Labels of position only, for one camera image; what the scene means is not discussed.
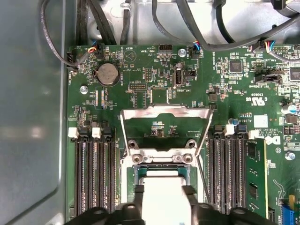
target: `ram slot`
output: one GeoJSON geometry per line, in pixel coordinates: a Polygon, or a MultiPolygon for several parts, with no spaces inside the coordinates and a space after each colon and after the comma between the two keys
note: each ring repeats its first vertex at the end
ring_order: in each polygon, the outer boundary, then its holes
{"type": "Polygon", "coordinates": [[[105,145],[108,153],[108,211],[111,213],[116,207],[116,149],[114,142],[105,145]]]}
{"type": "Polygon", "coordinates": [[[237,138],[237,155],[236,155],[236,200],[237,206],[245,207],[245,139],[243,136],[237,138]]]}
{"type": "Polygon", "coordinates": [[[88,209],[88,149],[89,142],[87,139],[79,140],[75,145],[75,213],[80,215],[88,209]]]}
{"type": "Polygon", "coordinates": [[[221,212],[226,213],[226,191],[225,191],[225,179],[226,179],[226,163],[225,163],[225,146],[226,142],[224,138],[220,139],[220,149],[219,149],[219,168],[220,168],[220,207],[221,212]]]}
{"type": "Polygon", "coordinates": [[[225,151],[224,151],[224,170],[225,170],[225,181],[224,181],[224,187],[225,187],[225,213],[228,214],[231,209],[231,153],[232,153],[232,145],[231,145],[231,136],[225,137],[225,151]]]}
{"type": "Polygon", "coordinates": [[[220,138],[215,136],[214,139],[214,198],[216,199],[216,207],[218,211],[221,211],[220,206],[220,138]]]}
{"type": "Polygon", "coordinates": [[[97,176],[98,176],[98,206],[106,208],[106,191],[105,191],[105,171],[106,171],[106,158],[105,158],[105,143],[99,142],[97,145],[98,149],[98,164],[97,164],[97,176]]]}
{"type": "Polygon", "coordinates": [[[227,166],[228,166],[228,173],[227,173],[227,202],[230,205],[228,207],[228,214],[230,212],[231,208],[236,207],[236,169],[235,169],[235,155],[236,155],[236,140],[234,138],[227,139],[227,147],[228,149],[226,150],[227,153],[227,166]]]}
{"type": "Polygon", "coordinates": [[[215,179],[214,179],[214,139],[209,139],[208,142],[208,154],[207,154],[207,168],[208,168],[208,191],[211,198],[211,203],[216,204],[215,199],[215,179]]]}
{"type": "Polygon", "coordinates": [[[98,141],[90,142],[89,149],[89,207],[94,208],[98,206],[97,198],[97,165],[98,165],[98,141]]]}

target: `capacitor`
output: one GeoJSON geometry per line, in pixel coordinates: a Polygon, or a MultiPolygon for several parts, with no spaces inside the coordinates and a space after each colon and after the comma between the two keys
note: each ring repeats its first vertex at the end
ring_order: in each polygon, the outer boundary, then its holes
{"type": "Polygon", "coordinates": [[[232,124],[232,125],[234,125],[234,126],[237,126],[239,123],[240,123],[240,122],[239,122],[238,119],[230,118],[230,119],[228,120],[228,124],[232,124]]]}
{"type": "Polygon", "coordinates": [[[286,160],[294,160],[295,158],[296,158],[296,155],[292,151],[287,151],[285,153],[285,159],[286,160]]]}
{"type": "Polygon", "coordinates": [[[283,114],[296,114],[297,113],[297,107],[295,105],[284,105],[281,108],[281,112],[283,114]]]}

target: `metal bracket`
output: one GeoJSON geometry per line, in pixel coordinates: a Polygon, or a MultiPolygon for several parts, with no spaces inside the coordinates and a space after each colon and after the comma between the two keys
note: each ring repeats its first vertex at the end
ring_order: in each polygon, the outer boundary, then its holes
{"type": "Polygon", "coordinates": [[[207,135],[210,123],[212,120],[213,111],[209,108],[192,108],[189,109],[182,105],[155,105],[149,106],[146,109],[123,109],[120,112],[120,120],[122,125],[122,131],[124,135],[124,141],[126,146],[126,152],[130,156],[130,151],[127,142],[127,136],[125,132],[124,121],[132,118],[156,118],[158,115],[163,113],[171,113],[177,118],[192,118],[198,117],[200,119],[206,119],[205,128],[202,130],[198,148],[196,149],[195,155],[199,156],[200,150],[204,144],[205,137],[207,135]]]}

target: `silver screw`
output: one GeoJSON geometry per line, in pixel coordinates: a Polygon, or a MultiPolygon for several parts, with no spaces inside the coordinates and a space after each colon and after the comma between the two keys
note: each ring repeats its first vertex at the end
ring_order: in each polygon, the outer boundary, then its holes
{"type": "Polygon", "coordinates": [[[89,92],[89,89],[87,86],[83,85],[80,87],[80,93],[82,93],[83,95],[86,95],[89,92]]]}
{"type": "Polygon", "coordinates": [[[287,151],[285,153],[285,159],[286,160],[294,160],[296,158],[295,153],[291,152],[291,151],[287,151]]]}
{"type": "Polygon", "coordinates": [[[177,69],[182,69],[183,68],[182,63],[181,62],[176,63],[176,68],[177,69]]]}
{"type": "Polygon", "coordinates": [[[244,210],[241,210],[241,209],[236,209],[236,210],[234,210],[234,213],[236,213],[236,214],[245,214],[246,212],[244,210]]]}
{"type": "Polygon", "coordinates": [[[191,154],[185,154],[183,156],[183,162],[190,164],[193,161],[193,157],[191,154]]]}
{"type": "Polygon", "coordinates": [[[132,156],[132,161],[133,161],[134,163],[140,164],[140,163],[143,161],[143,157],[142,157],[142,155],[140,155],[140,154],[134,154],[134,155],[132,156]]]}
{"type": "Polygon", "coordinates": [[[182,57],[182,58],[186,57],[187,51],[184,48],[181,48],[178,50],[178,55],[179,55],[179,57],[182,57]]]}

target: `black connector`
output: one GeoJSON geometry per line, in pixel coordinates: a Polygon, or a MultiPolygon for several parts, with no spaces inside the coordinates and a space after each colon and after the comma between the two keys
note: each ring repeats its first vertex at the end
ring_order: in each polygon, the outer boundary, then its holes
{"type": "Polygon", "coordinates": [[[216,9],[218,6],[224,6],[226,4],[226,0],[214,0],[212,6],[216,9]]]}
{"type": "Polygon", "coordinates": [[[264,41],[258,41],[256,44],[251,45],[251,52],[261,52],[266,50],[264,41]]]}
{"type": "Polygon", "coordinates": [[[275,10],[282,10],[286,7],[286,0],[271,0],[275,10]]]}

